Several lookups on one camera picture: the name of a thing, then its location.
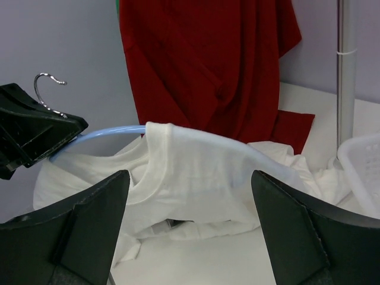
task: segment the hanger hook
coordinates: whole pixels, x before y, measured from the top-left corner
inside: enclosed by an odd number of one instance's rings
[[[42,76],[47,76],[49,77],[51,80],[53,80],[55,83],[58,83],[59,85],[67,85],[67,82],[66,81],[60,81],[58,79],[56,79],[53,75],[49,74],[49,73],[40,73],[39,75],[37,75],[35,78],[34,78],[34,92],[36,92],[36,95],[37,95],[37,98],[38,100],[40,101],[40,103],[42,104],[42,106],[44,106],[47,110],[49,111],[52,111],[56,114],[59,114],[61,115],[62,117],[64,118],[67,118],[67,115],[60,112],[60,111],[57,111],[57,110],[54,110],[52,108],[50,108],[47,104],[45,104],[45,102],[43,101],[41,95],[40,95],[40,92],[38,91],[38,86],[37,86],[37,80],[38,78],[42,77]]]

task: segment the white basket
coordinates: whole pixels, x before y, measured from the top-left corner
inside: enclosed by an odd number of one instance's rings
[[[345,141],[338,158],[360,206],[380,219],[380,134]]]

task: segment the wall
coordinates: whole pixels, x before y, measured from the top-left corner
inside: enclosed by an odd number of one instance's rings
[[[380,5],[359,1],[356,91],[380,103]],[[285,82],[336,93],[337,1],[293,0],[302,43],[281,59]]]
[[[15,82],[35,96],[33,78],[49,72],[67,86],[41,78],[52,108],[82,116],[87,131],[138,122],[129,86],[115,0],[0,1],[0,85]],[[133,137],[107,137],[77,151],[117,152]],[[31,207],[39,166],[0,180],[0,222]]]

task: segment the white plastic container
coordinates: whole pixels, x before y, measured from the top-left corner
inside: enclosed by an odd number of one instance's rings
[[[338,158],[360,206],[368,216],[380,219],[380,134],[345,141]]]

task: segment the red towel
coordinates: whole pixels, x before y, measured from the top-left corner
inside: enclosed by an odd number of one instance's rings
[[[301,40],[291,0],[120,0],[119,9],[141,124],[302,151],[314,116],[278,112],[278,59]]]

